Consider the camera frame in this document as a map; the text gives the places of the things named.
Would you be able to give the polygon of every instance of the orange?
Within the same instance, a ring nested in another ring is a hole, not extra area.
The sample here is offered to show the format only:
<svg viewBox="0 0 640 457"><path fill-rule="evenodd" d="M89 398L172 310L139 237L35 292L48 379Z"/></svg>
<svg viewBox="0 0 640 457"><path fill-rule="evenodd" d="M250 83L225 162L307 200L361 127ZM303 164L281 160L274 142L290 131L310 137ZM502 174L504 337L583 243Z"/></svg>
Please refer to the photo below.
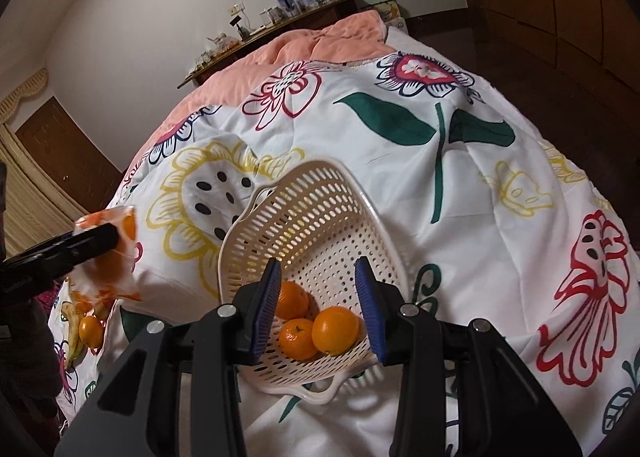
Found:
<svg viewBox="0 0 640 457"><path fill-rule="evenodd" d="M78 336L90 349L99 349L104 340L104 329L95 316L85 316L80 321Z"/></svg>
<svg viewBox="0 0 640 457"><path fill-rule="evenodd" d="M283 325L278 335L278 344L282 353L297 361L313 358L318 353L311 339L313 326L314 323L306 318L289 320Z"/></svg>
<svg viewBox="0 0 640 457"><path fill-rule="evenodd" d="M298 284L284 280L280 285L280 296L276 316L282 320L302 318L309 309L309 296Z"/></svg>
<svg viewBox="0 0 640 457"><path fill-rule="evenodd" d="M320 352L339 356L358 338L360 319L349 309L332 305L320 311L314 320L312 339Z"/></svg>
<svg viewBox="0 0 640 457"><path fill-rule="evenodd" d="M127 213L124 219L122 219L122 231L124 231L129 241L136 240L136 217L133 215L133 212ZM118 240L116 251L120 253L126 253L127 251L127 241L122 238L122 235Z"/></svg>
<svg viewBox="0 0 640 457"><path fill-rule="evenodd" d="M87 260L82 268L87 277L96 283L113 283L122 278L127 269L126 259L115 249L110 249L93 260Z"/></svg>

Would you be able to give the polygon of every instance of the printed flower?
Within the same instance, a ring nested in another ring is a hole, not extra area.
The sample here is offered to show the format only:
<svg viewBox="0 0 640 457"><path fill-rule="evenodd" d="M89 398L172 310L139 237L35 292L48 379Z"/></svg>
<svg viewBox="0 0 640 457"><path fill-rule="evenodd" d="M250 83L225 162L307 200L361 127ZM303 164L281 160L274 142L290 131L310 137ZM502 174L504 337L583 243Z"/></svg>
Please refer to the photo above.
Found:
<svg viewBox="0 0 640 457"><path fill-rule="evenodd" d="M190 114L180 123L174 125L174 127L165 132L158 138L156 144L151 148L148 154L149 163L156 164L158 161L168 158L172 155L178 143L186 142L191 139L193 135L193 123L202 116L210 116L218 112L222 105L203 107L193 114Z"/></svg>
<svg viewBox="0 0 640 457"><path fill-rule="evenodd" d="M255 130L269 125L282 109L295 118L318 94L322 78L319 72L339 71L337 66L318 62L298 61L284 66L269 76L260 88L252 92L242 105L244 114L261 114Z"/></svg>
<svg viewBox="0 0 640 457"><path fill-rule="evenodd" d="M127 188L129 187L129 185L131 185L131 181L133 180L133 176L135 176L136 172L140 169L142 164L146 161L146 158L149 157L149 153L150 152L151 152L150 150L145 152L142 155L142 157L136 162L136 164L133 166L133 168L131 168L131 170L129 170L129 173L127 174L127 177L125 177L122 180L122 183L120 184L120 189L118 190L118 194L120 195L118 200L122 200L122 199L126 198L126 196L127 196Z"/></svg>
<svg viewBox="0 0 640 457"><path fill-rule="evenodd" d="M580 170L574 163L568 160L562 152L560 152L552 144L538 142L551 165L551 169L559 180L566 184L580 182L587 179L587 174Z"/></svg>
<svg viewBox="0 0 640 457"><path fill-rule="evenodd" d="M142 243L137 242L136 243L136 256L133 259L133 265L131 266L131 273L134 272L135 268L136 268L136 264L138 263L138 261L142 258L142 253L144 252L144 249L142 247Z"/></svg>
<svg viewBox="0 0 640 457"><path fill-rule="evenodd" d="M376 85L387 91L398 91L401 96L410 98L425 90L434 98L444 98L459 88L470 103L472 98L482 101L478 91L471 89L475 83L471 75L429 56L398 51L380 59L376 66L382 68L376 77L381 81Z"/></svg>
<svg viewBox="0 0 640 457"><path fill-rule="evenodd" d="M68 404L75 408L76 390L78 390L78 372L76 372L76 368L73 365L68 369L65 368L65 356L69 350L69 344L66 340L60 343L55 342L54 350L58 357L58 370L62 378L62 394Z"/></svg>
<svg viewBox="0 0 640 457"><path fill-rule="evenodd" d="M554 207L551 193L523 170L514 171L506 161L495 164L495 177L482 175L484 182L495 188L500 202L520 217L533 217L538 210Z"/></svg>
<svg viewBox="0 0 640 457"><path fill-rule="evenodd" d="M164 230L162 249L170 259L197 259L202 286L218 297L216 261L229 226L251 195L253 184L247 176L273 180L289 161L304 157L302 150L293 148L259 160L242 142L231 150L219 142L183 148L173 157L172 171L148 209L146 226Z"/></svg>
<svg viewBox="0 0 640 457"><path fill-rule="evenodd" d="M554 298L556 317L540 326L536 365L558 367L565 385L591 385L604 360L616 351L616 318L625 312L629 289L628 247L620 229L601 210L582 221L571 252L571 271Z"/></svg>

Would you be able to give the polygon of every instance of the mandarin orange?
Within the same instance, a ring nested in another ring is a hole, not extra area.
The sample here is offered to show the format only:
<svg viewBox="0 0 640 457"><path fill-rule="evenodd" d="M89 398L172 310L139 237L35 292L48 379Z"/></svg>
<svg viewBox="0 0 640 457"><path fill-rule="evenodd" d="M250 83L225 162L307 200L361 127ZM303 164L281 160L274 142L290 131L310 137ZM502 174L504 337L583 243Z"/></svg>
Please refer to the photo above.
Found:
<svg viewBox="0 0 640 457"><path fill-rule="evenodd" d="M297 361L313 358L318 353L311 339L313 326L314 323L306 318L289 320L283 325L278 335L278 344L282 353Z"/></svg>
<svg viewBox="0 0 640 457"><path fill-rule="evenodd" d="M87 347L99 349L104 340L104 328L95 316L85 316L80 321L78 336Z"/></svg>
<svg viewBox="0 0 640 457"><path fill-rule="evenodd" d="M312 340L320 352L339 356L351 348L359 332L360 319L349 309L332 305L318 313Z"/></svg>
<svg viewBox="0 0 640 457"><path fill-rule="evenodd" d="M283 280L276 306L276 316L281 320L302 318L309 309L309 296L306 291L291 280Z"/></svg>

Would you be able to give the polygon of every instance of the orange mesh bag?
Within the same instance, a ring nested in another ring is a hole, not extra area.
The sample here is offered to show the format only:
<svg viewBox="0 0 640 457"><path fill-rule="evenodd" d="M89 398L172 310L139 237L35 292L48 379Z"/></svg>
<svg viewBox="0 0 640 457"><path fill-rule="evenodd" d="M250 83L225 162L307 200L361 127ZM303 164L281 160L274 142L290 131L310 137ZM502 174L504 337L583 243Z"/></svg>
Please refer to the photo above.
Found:
<svg viewBox="0 0 640 457"><path fill-rule="evenodd" d="M135 259L136 214L133 206L119 206L95 212L76 221L74 235L111 223L120 239L114 249L76 265L69 274L69 295L78 314L116 298L140 300L131 270Z"/></svg>

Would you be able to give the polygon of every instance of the wooden door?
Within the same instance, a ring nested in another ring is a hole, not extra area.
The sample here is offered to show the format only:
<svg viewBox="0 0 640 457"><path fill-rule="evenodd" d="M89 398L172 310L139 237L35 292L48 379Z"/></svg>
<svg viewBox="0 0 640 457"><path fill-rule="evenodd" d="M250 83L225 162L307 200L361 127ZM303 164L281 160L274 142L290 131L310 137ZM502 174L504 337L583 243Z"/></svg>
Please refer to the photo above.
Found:
<svg viewBox="0 0 640 457"><path fill-rule="evenodd" d="M32 114L16 135L36 163L78 204L90 212L107 206L122 174L55 98Z"/></svg>

